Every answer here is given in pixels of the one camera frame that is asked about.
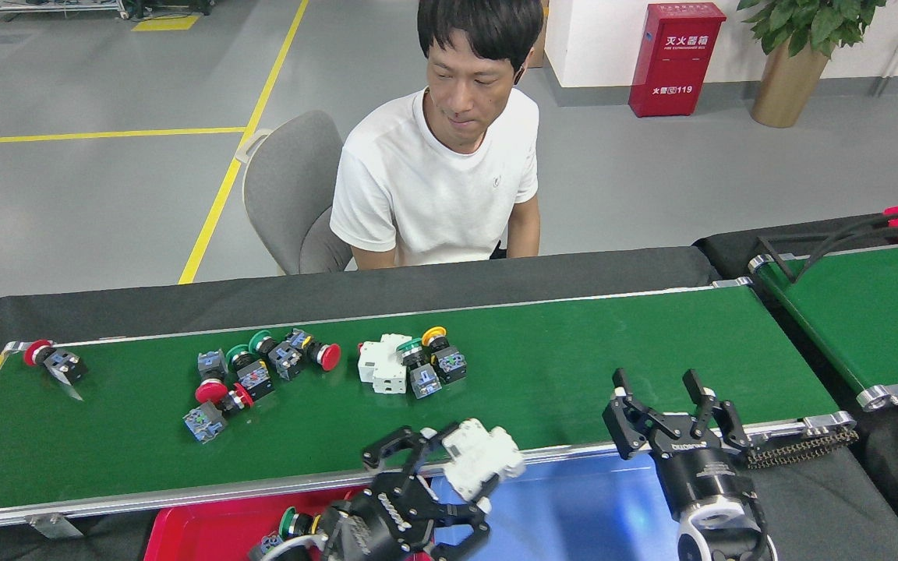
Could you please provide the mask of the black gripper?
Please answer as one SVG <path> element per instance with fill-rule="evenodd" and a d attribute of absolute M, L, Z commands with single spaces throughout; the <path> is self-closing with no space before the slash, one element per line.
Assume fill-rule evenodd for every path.
<path fill-rule="evenodd" d="M 421 551 L 473 556 L 487 543 L 496 480 L 467 492 L 448 479 L 430 487 L 419 470 L 431 448 L 428 437 L 402 426 L 361 450 L 365 468 L 379 473 L 370 486 L 325 509 L 317 528 L 325 538 L 321 560 L 405 560 Z M 386 472 L 386 459 L 402 451 L 408 456 L 399 472 Z"/>
<path fill-rule="evenodd" d="M 714 419 L 727 445 L 741 452 L 751 447 L 733 402 L 720 400 L 688 369 L 683 384 L 695 411 L 685 416 L 681 432 L 671 424 L 670 413 L 659 413 L 634 397 L 624 369 L 617 367 L 612 380 L 613 395 L 602 413 L 610 438 L 624 460 L 644 443 L 651 445 L 673 519 L 753 518 L 751 479 L 737 472 L 719 437 L 709 432 Z"/>

